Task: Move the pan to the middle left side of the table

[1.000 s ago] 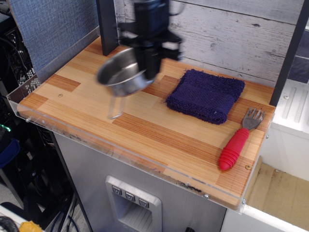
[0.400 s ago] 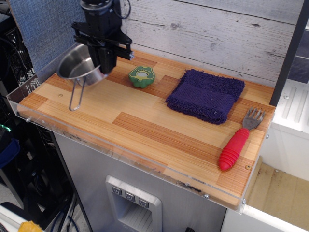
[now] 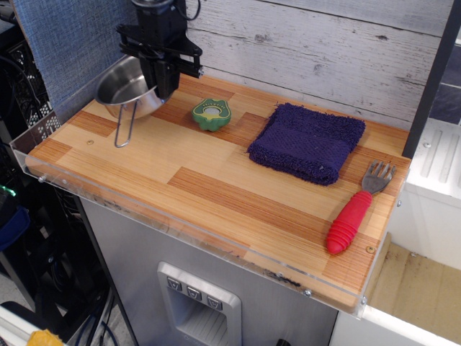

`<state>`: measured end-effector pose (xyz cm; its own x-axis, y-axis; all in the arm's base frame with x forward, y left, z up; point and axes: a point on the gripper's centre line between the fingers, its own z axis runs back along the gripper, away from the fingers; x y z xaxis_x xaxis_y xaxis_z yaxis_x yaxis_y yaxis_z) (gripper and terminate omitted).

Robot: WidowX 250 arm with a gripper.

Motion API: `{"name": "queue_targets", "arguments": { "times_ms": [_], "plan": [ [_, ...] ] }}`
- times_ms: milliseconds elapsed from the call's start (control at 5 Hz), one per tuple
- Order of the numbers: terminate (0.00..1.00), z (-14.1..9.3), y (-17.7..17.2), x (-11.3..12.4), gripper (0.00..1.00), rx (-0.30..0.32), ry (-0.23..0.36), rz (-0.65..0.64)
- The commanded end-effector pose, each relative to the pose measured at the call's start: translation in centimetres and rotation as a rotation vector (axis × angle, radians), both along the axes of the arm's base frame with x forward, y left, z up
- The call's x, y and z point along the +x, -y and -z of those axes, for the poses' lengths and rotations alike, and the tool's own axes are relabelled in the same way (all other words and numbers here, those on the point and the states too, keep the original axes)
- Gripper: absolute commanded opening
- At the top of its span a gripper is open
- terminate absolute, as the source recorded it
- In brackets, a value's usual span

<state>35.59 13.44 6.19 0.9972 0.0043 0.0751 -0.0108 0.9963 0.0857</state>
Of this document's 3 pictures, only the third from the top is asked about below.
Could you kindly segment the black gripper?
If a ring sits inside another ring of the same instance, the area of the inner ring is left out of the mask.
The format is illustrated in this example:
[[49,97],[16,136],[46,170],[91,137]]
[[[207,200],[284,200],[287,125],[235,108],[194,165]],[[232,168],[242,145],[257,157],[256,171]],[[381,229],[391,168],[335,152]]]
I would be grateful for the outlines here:
[[157,85],[158,97],[168,99],[179,87],[179,73],[195,78],[202,75],[202,49],[187,37],[189,22],[185,1],[133,1],[135,25],[118,25],[120,49],[140,60],[148,90]]

